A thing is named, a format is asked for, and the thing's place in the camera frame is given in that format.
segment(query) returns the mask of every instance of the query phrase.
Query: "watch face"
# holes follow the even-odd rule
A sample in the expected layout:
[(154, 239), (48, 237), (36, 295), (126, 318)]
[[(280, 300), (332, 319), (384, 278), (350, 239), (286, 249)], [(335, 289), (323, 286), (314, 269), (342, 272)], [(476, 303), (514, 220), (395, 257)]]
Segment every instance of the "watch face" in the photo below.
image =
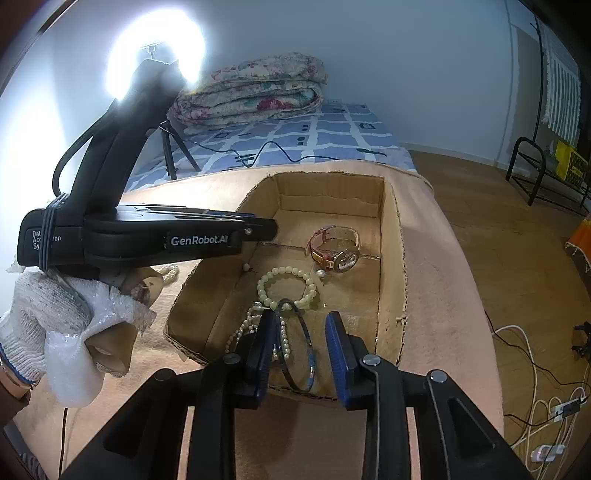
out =
[(358, 251), (345, 250), (335, 257), (333, 270), (335, 272), (346, 272), (353, 268), (359, 258)]

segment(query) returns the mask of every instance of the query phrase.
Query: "cardboard box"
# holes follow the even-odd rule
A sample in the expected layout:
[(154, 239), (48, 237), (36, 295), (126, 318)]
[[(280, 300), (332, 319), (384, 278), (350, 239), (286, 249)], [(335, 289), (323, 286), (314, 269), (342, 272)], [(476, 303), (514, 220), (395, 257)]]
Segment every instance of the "cardboard box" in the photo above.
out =
[[(404, 246), (394, 191), (382, 177), (340, 172), (283, 172), (264, 178), (238, 209), (274, 218), (279, 233), (269, 243), (244, 244), (241, 255), (200, 261), (188, 276), (165, 327), (167, 339), (195, 361), (205, 364), (224, 352), (228, 337), (258, 300), (256, 283), (272, 267), (297, 267), (313, 275), (318, 295), (304, 320), (316, 353), (316, 380), (307, 398), (335, 400), (324, 338), (328, 312), (338, 310), (347, 332), (360, 336), (370, 352), (398, 364), (406, 324), (407, 278)], [(304, 248), (313, 232), (326, 225), (356, 229), (361, 257), (348, 272), (328, 271), (320, 283), (319, 268)], [(244, 272), (248, 262), (254, 271)], [(267, 284), (274, 300), (301, 298), (304, 282), (279, 275)], [(291, 345), (291, 375), (305, 385), (308, 363), (304, 336), (293, 312), (284, 312)], [(294, 396), (278, 366), (269, 388)]]

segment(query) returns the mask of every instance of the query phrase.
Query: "folded quilt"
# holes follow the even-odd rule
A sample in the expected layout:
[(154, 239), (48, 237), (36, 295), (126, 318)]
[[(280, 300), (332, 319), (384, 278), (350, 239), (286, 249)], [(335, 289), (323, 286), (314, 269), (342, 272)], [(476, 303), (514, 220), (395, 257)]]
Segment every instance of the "folded quilt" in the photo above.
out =
[(322, 103), (323, 63), (301, 53), (246, 61), (217, 70), (183, 91), (171, 111), (182, 124), (223, 127), (311, 113)]

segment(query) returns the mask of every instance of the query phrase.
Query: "yellow box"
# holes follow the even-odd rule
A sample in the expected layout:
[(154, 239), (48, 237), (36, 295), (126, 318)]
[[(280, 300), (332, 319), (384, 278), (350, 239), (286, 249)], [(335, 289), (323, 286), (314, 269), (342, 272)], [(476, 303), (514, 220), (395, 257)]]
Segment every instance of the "yellow box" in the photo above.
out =
[(589, 162), (579, 155), (574, 147), (564, 142), (558, 142), (554, 156), (558, 160), (556, 174), (565, 182), (580, 188)]

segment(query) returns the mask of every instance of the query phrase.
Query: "black bangle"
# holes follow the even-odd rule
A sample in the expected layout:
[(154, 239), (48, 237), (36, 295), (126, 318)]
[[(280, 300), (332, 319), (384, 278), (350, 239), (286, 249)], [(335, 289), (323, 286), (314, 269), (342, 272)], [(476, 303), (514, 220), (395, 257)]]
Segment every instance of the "black bangle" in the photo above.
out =
[[(308, 381), (306, 382), (305, 388), (300, 388), (296, 385), (296, 382), (294, 382), (294, 379), (291, 376), (289, 369), (287, 368), (285, 358), (283, 357), (283, 346), (281, 343), (281, 308), (285, 304), (291, 306), (291, 308), (297, 315), (298, 320), (300, 321), (301, 329), (304, 332), (304, 337), (306, 339), (306, 350), (308, 354), (308, 366), (310, 367), (310, 375), (308, 376)], [(281, 366), (283, 376), (285, 377), (285, 380), (287, 380), (287, 383), (289, 384), (292, 390), (299, 393), (308, 393), (310, 390), (312, 390), (312, 385), (314, 385), (314, 377), (316, 376), (316, 356), (314, 355), (314, 349), (312, 348), (312, 339), (310, 338), (310, 332), (308, 331), (308, 327), (304, 321), (304, 316), (302, 315), (301, 310), (298, 307), (296, 307), (290, 299), (282, 299), (278, 301), (274, 315), (275, 328), (277, 331), (277, 339), (275, 343), (279, 347), (277, 356), (279, 357), (279, 365)]]

